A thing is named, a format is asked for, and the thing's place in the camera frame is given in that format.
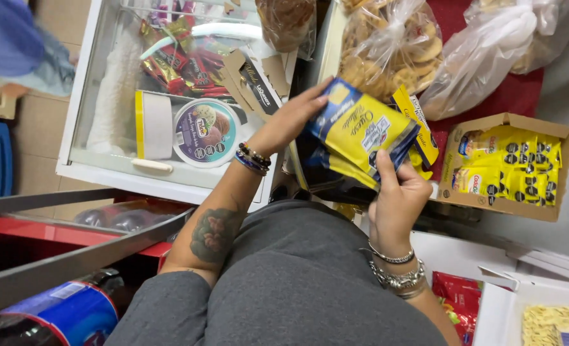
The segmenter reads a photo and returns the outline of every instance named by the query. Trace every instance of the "freezer glass lid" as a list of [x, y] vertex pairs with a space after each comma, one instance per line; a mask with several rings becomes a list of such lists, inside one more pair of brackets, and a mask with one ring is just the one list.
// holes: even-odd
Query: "freezer glass lid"
[[223, 86], [222, 59], [236, 49], [255, 61], [278, 54], [263, 41], [254, 1], [233, 11], [216, 3], [104, 1], [71, 163], [216, 186], [232, 147], [263, 124]]

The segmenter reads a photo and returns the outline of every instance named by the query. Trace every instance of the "bottle label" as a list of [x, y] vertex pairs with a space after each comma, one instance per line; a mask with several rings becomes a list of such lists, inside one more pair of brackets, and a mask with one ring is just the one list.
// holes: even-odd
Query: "bottle label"
[[80, 281], [69, 281], [0, 313], [32, 319], [69, 346], [103, 345], [118, 323], [110, 298], [98, 287]]

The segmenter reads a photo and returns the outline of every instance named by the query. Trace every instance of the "soda bottle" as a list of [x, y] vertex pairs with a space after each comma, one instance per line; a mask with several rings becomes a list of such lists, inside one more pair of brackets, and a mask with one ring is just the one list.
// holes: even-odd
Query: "soda bottle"
[[103, 345], [134, 290], [115, 269], [69, 281], [0, 311], [0, 346]]

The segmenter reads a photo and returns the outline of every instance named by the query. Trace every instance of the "blue bracelet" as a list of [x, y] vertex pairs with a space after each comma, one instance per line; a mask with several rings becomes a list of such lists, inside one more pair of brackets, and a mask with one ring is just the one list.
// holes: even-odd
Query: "blue bracelet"
[[265, 175], [267, 174], [267, 170], [261, 168], [261, 166], [259, 166], [258, 164], [256, 164], [255, 162], [253, 162], [252, 160], [249, 160], [248, 158], [245, 157], [244, 154], [240, 153], [240, 152], [235, 152], [235, 158], [240, 161], [241, 164], [243, 164], [244, 166], [246, 166], [246, 168], [251, 169], [256, 171], [258, 174], [262, 175], [265, 177]]

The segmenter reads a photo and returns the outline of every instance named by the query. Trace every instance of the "metal shelf rail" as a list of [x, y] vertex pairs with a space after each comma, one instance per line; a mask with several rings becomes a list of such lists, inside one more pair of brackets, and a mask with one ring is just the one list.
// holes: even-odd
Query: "metal shelf rail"
[[[87, 191], [35, 194], [32, 196], [3, 197], [0, 198], [0, 219], [8, 218], [4, 215], [1, 216], [5, 213], [59, 204], [119, 198], [128, 194], [126, 191], [115, 188], [103, 188]], [[190, 208], [177, 217], [134, 233], [65, 223], [67, 228], [86, 230], [94, 232], [96, 235], [99, 233], [109, 235], [107, 238], [115, 235], [115, 238], [58, 256], [0, 271], [0, 310], [22, 299], [63, 284], [66, 281], [99, 270], [166, 240], [167, 237], [180, 231], [193, 211], [194, 208]], [[57, 224], [56, 221], [50, 219], [47, 219], [45, 223]]]

